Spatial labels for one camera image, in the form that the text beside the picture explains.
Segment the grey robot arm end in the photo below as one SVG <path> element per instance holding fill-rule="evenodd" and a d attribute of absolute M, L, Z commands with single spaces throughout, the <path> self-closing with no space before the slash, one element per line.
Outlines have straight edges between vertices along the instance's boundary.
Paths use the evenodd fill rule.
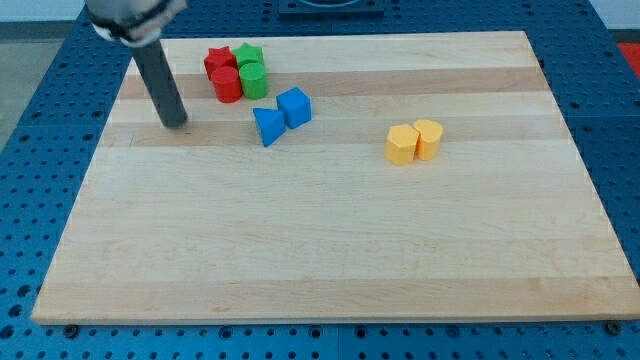
<path fill-rule="evenodd" d="M 187 1 L 86 0 L 85 6 L 100 37 L 138 48 L 158 40 L 162 29 L 187 8 Z"/>

